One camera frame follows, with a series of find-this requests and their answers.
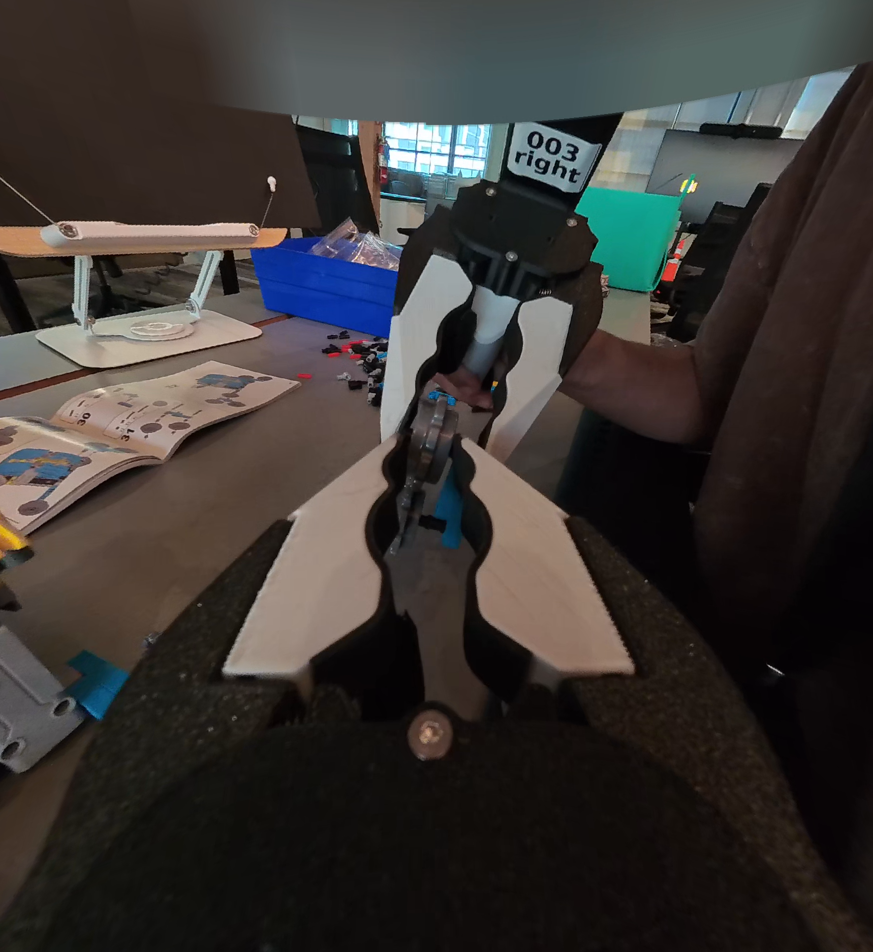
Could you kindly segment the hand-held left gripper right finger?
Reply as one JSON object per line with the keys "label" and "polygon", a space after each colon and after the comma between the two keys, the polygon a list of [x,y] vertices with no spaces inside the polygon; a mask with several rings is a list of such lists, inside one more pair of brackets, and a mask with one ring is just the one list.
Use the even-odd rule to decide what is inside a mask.
{"label": "hand-held left gripper right finger", "polygon": [[479,679],[632,676],[635,665],[566,513],[469,438],[454,472],[467,577],[464,653]]}

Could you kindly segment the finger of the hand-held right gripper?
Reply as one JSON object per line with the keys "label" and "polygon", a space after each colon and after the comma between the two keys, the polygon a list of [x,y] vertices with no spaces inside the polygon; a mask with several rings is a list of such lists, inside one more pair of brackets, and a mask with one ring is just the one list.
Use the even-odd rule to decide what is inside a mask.
{"label": "finger of the hand-held right gripper", "polygon": [[560,366],[573,316],[561,300],[523,304],[516,317],[521,351],[505,377],[505,401],[487,438],[487,452],[506,463],[560,387]]}
{"label": "finger of the hand-held right gripper", "polygon": [[474,287],[451,259],[430,259],[399,313],[393,316],[379,414],[380,440],[397,435],[417,411],[434,371],[445,327],[466,314]]}

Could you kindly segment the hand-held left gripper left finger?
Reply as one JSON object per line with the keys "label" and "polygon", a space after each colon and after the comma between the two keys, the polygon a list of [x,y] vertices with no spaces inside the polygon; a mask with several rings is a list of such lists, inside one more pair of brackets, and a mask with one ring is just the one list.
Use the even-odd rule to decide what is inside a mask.
{"label": "hand-held left gripper left finger", "polygon": [[367,525],[390,485],[391,436],[291,515],[291,527],[222,674],[285,681],[382,681],[399,636]]}

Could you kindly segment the large black toy wheel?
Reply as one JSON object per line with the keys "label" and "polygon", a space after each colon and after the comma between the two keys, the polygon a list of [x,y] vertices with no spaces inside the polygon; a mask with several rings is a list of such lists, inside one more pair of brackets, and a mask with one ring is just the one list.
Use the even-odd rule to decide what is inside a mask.
{"label": "large black toy wheel", "polygon": [[458,423],[455,398],[435,391],[421,397],[409,431],[406,482],[437,483],[450,457]]}

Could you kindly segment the small black toy wheel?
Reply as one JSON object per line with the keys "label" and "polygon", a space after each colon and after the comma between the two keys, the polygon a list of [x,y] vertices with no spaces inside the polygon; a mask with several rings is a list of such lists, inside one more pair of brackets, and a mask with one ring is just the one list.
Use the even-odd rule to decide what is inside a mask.
{"label": "small black toy wheel", "polygon": [[388,549],[389,555],[395,556],[403,547],[411,544],[425,501],[425,484],[419,480],[408,480],[396,497],[397,529]]}

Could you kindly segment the person's right forearm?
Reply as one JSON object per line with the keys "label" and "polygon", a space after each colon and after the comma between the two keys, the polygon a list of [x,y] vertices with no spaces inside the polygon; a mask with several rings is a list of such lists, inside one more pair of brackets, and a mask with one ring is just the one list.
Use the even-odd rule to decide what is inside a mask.
{"label": "person's right forearm", "polygon": [[560,392],[642,437],[698,446],[709,436],[691,345],[655,347],[597,329]]}

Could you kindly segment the person's right hand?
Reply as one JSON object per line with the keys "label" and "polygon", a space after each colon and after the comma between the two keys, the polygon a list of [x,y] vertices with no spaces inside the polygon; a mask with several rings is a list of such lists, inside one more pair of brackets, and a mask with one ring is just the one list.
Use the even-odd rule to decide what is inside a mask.
{"label": "person's right hand", "polygon": [[441,391],[477,412],[490,412],[494,407],[490,388],[464,366],[448,374],[436,374],[434,382]]}

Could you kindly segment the pile of small toy parts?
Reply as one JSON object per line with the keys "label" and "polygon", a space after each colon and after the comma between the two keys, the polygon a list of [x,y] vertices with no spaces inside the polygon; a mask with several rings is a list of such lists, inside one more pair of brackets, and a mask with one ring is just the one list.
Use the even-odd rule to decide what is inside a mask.
{"label": "pile of small toy parts", "polygon": [[339,388],[362,395],[372,409],[383,402],[390,340],[385,336],[361,336],[355,331],[329,332],[320,348],[321,367]]}

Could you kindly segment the teal felt divider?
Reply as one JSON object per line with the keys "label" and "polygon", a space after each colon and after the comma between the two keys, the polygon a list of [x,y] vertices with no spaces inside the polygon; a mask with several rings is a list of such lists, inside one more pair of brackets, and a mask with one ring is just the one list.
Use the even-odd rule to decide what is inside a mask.
{"label": "teal felt divider", "polygon": [[666,267],[681,220],[681,195],[660,195],[591,186],[576,210],[597,237],[592,260],[609,286],[653,292]]}

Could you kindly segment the blue plastic bin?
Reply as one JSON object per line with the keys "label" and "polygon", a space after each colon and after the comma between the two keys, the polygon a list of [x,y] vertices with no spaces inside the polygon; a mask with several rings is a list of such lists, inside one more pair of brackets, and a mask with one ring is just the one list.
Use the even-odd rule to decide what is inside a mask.
{"label": "blue plastic bin", "polygon": [[394,314],[395,270],[311,254],[316,238],[252,248],[264,306],[366,336],[387,338]]}

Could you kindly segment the clear plastic parts bag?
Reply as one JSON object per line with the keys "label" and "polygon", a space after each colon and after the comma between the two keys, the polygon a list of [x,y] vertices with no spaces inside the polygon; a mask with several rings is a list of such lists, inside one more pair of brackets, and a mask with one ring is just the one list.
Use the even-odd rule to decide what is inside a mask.
{"label": "clear plastic parts bag", "polygon": [[392,271],[399,268],[401,253],[400,246],[372,232],[360,232],[351,218],[318,238],[309,250],[313,256]]}

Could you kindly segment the instruction booklet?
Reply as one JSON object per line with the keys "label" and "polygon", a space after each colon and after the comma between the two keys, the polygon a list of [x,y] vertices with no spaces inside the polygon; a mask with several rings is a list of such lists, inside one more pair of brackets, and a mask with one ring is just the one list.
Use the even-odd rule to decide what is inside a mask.
{"label": "instruction booklet", "polygon": [[26,536],[127,470],[159,466],[191,434],[264,408],[300,387],[206,362],[81,393],[49,420],[0,418],[0,514]]}

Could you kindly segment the blue grey toy robot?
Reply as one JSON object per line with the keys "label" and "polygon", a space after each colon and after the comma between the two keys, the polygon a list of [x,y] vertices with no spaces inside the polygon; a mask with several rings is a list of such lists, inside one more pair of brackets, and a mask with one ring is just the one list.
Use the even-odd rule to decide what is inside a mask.
{"label": "blue grey toy robot", "polygon": [[102,720],[129,677],[84,650],[68,661],[76,680],[64,686],[14,634],[6,616],[20,604],[4,574],[33,555],[0,514],[0,768],[13,774],[33,768],[86,720]]}

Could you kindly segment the dark divider panel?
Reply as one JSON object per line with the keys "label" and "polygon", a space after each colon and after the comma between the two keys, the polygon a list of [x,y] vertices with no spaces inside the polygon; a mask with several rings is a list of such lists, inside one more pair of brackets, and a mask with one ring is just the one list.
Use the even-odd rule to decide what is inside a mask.
{"label": "dark divider panel", "polygon": [[291,117],[206,100],[202,8],[0,1],[0,227],[319,225]]}

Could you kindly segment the wall monitor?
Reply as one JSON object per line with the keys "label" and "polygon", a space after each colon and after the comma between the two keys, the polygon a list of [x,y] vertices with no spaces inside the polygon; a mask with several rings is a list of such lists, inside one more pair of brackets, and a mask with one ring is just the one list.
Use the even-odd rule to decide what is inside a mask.
{"label": "wall monitor", "polygon": [[716,203],[745,207],[759,184],[776,182],[802,145],[801,139],[731,138],[669,129],[645,192],[678,196],[681,184],[694,178],[694,191],[681,204],[681,220],[700,224]]}

